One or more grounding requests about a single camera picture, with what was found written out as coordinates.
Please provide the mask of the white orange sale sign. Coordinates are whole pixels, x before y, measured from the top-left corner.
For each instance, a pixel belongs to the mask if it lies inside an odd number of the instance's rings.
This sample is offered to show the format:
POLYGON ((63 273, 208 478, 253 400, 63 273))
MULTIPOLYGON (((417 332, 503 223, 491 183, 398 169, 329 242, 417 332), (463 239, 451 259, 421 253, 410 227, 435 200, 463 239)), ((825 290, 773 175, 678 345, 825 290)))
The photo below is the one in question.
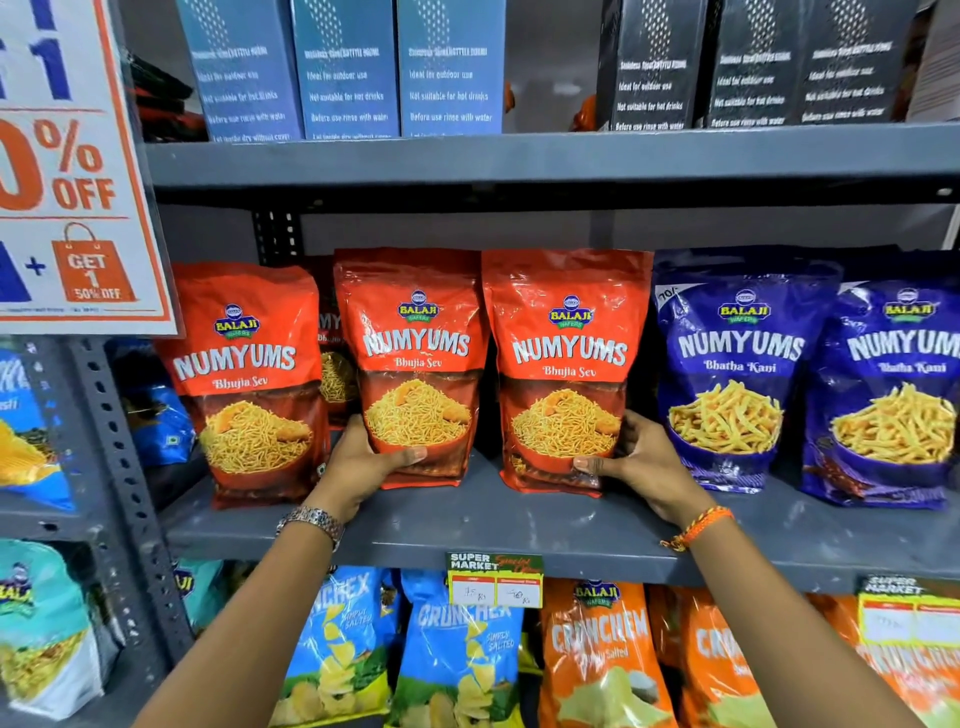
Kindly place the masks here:
POLYGON ((0 334, 183 331, 111 0, 0 0, 0 334))

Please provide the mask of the dark blue snack packet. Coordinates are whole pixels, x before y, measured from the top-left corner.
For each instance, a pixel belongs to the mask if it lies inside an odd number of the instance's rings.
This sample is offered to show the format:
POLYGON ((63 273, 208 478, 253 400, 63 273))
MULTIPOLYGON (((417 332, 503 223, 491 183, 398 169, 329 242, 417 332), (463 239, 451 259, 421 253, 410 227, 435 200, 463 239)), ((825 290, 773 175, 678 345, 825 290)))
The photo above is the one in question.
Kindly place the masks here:
POLYGON ((152 342, 115 337, 104 350, 141 464, 159 468, 188 462, 194 426, 152 342))

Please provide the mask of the teal white snack packet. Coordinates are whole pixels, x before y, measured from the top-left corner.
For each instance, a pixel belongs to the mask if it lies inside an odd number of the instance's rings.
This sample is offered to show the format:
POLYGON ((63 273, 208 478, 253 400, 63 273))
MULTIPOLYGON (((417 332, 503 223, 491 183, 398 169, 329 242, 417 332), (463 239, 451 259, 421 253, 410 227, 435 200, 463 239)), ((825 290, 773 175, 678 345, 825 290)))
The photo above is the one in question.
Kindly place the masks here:
POLYGON ((106 693, 124 646, 102 588, 62 552, 0 539, 0 687, 12 710, 72 718, 106 693))

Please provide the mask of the orange snack packet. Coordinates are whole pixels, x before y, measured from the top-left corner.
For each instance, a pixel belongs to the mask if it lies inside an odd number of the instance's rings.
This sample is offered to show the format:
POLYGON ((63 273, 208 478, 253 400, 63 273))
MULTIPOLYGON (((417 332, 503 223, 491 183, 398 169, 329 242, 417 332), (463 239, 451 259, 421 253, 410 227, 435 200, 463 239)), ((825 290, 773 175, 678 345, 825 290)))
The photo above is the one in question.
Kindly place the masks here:
POLYGON ((600 478, 574 461, 616 449, 653 265, 654 253, 645 250, 482 251, 500 475, 511 489, 600 497, 600 478))
POLYGON ((322 361, 320 393, 326 402, 331 431, 342 431, 359 411, 356 363, 342 329, 334 284, 333 256, 306 256, 300 266, 318 288, 318 347, 322 361))
POLYGON ((384 488, 459 486, 474 447, 490 340, 481 253, 338 249, 332 270, 372 449, 426 451, 384 488))
POLYGON ((153 347, 218 508, 298 504, 330 455, 317 284, 299 266, 174 264, 184 334, 153 347))

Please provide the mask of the black red packaged items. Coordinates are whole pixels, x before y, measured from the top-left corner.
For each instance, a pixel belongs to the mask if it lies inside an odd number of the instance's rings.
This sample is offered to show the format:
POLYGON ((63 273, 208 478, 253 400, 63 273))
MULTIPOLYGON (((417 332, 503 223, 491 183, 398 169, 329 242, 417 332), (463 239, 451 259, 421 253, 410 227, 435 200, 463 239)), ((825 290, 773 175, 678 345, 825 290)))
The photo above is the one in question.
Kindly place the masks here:
POLYGON ((126 48, 123 54, 143 139, 148 143, 210 141, 204 116, 186 108, 193 88, 126 48))

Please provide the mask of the person's left forearm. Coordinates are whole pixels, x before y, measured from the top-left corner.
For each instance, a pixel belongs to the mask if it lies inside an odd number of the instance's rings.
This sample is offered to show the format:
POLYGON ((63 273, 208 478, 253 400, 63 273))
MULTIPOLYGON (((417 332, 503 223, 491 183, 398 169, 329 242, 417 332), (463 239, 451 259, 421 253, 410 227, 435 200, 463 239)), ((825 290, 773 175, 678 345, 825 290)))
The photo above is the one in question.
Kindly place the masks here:
POLYGON ((130 728, 268 728, 333 542, 287 524, 130 728))

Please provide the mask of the blue yellow wafer packet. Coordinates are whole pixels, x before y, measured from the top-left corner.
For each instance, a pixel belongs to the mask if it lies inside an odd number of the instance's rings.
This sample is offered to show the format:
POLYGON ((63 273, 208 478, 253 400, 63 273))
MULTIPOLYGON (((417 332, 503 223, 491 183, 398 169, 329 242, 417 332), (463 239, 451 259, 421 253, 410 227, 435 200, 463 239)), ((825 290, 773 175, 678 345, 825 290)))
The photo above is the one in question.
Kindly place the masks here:
POLYGON ((6 346, 0 346, 0 492, 76 510, 26 370, 6 346))

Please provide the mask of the teal chips packet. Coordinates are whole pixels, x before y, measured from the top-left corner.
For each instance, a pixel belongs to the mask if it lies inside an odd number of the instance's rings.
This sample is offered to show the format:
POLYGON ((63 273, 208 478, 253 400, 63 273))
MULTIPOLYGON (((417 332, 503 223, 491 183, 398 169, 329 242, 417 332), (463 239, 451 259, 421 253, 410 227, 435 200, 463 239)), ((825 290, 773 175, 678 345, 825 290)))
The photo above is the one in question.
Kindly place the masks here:
POLYGON ((173 574, 195 637, 206 631, 227 601, 223 560, 177 559, 173 574))

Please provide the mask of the orange chips packet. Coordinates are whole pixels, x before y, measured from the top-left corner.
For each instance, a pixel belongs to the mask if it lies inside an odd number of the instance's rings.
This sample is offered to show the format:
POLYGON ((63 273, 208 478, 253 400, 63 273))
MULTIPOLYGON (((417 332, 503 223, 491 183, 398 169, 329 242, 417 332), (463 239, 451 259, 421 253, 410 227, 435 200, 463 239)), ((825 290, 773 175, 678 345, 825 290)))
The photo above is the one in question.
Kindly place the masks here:
POLYGON ((960 728, 960 647, 870 644, 859 632, 854 595, 807 598, 927 728, 960 728))
POLYGON ((538 728, 679 728, 642 584, 549 577, 538 728))
POLYGON ((648 585, 651 632, 679 728, 777 728, 743 653, 705 588, 648 585))

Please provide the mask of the grey metal shelf rack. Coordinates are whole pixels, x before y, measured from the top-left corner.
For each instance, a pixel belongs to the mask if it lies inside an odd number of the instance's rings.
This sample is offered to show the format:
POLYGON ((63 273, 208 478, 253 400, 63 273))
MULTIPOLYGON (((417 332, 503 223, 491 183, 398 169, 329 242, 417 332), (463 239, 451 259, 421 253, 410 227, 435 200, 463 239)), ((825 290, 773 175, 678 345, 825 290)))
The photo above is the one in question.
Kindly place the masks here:
MULTIPOLYGON (((664 217, 732 209, 720 221, 745 222, 779 206, 815 219, 843 204, 956 207, 940 242, 960 239, 960 123, 685 130, 592 135, 537 132, 360 142, 143 144, 141 167, 162 203, 248 209, 241 241, 200 227, 205 252, 281 259, 280 223, 296 215, 401 212, 449 214, 504 230, 507 222, 557 226, 573 216, 580 241, 640 242, 618 215, 663 210, 664 217)), ((78 545, 107 589, 127 646, 104 697, 60 722, 11 710, 0 697, 0 728, 128 728, 155 685, 186 649, 186 613, 175 602, 169 549, 198 556, 254 559, 272 539, 278 506, 215 513, 209 481, 157 510, 149 482, 172 482, 183 468, 145 475, 105 354, 105 337, 12 336, 34 387, 48 393, 44 418, 78 492, 78 512, 18 504, 0 493, 0 536, 78 545)), ((666 528, 640 504, 612 495, 586 519, 584 497, 522 495, 507 489, 492 463, 475 454, 458 489, 392 491, 373 498, 343 541, 349 563, 437 568, 447 547, 534 552, 549 576, 607 576, 695 583, 691 564, 656 554, 666 528)))

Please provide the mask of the blue cardboard box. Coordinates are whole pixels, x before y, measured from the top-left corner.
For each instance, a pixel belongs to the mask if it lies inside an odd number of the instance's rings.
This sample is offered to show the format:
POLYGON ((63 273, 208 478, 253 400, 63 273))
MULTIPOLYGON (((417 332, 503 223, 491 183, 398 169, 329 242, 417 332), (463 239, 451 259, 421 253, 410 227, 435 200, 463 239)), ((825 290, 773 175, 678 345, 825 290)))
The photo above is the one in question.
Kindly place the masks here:
POLYGON ((306 140, 401 135, 395 0, 291 0, 306 140))
POLYGON ((402 137, 499 135, 507 0, 395 0, 395 10, 402 137))
POLYGON ((304 140, 290 0, 175 3, 210 140, 304 140))

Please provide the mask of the blue chips packet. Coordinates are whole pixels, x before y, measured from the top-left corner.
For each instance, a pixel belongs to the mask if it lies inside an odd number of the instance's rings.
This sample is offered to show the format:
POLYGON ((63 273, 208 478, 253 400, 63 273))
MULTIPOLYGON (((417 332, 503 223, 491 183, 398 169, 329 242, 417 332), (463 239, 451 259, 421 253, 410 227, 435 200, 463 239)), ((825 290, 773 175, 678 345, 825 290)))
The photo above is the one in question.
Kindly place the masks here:
POLYGON ((332 567, 295 645, 269 728, 324 728, 387 715, 399 636, 400 597, 390 569, 332 567))
POLYGON ((402 569, 411 604, 385 728, 526 728, 524 610, 450 602, 440 571, 402 569))

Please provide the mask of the person's right hand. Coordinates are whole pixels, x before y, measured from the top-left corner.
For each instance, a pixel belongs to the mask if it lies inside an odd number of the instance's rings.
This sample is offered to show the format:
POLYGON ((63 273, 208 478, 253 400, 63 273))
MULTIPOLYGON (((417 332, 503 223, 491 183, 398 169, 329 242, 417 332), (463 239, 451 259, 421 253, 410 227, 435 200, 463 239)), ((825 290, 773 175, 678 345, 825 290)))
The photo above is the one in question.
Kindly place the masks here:
POLYGON ((650 418, 626 410, 613 458, 627 459, 627 485, 652 511, 669 524, 687 529, 704 512, 717 506, 714 498, 691 477, 666 430, 650 418))

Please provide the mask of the black cardboard box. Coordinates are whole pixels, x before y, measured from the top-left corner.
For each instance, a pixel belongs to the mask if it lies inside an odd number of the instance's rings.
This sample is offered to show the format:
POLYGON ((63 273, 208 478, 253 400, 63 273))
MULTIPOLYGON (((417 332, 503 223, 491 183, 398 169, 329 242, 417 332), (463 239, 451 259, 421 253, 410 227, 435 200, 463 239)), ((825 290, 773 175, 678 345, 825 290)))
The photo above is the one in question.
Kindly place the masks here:
POLYGON ((696 125, 771 128, 797 122, 807 0, 708 0, 696 125))
POLYGON ((921 0, 810 0, 798 124, 891 120, 921 0))
POLYGON ((604 0, 597 131, 678 131, 691 126, 709 2, 604 0))

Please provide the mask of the person's left hand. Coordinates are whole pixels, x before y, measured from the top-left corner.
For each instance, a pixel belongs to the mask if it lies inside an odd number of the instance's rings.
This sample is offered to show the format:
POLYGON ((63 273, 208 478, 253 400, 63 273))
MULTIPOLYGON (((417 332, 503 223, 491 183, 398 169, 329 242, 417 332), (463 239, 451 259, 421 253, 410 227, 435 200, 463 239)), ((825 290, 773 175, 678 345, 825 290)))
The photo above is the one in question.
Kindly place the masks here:
POLYGON ((390 472, 376 472, 376 455, 364 418, 350 417, 326 463, 323 475, 303 506, 320 508, 348 524, 390 472))

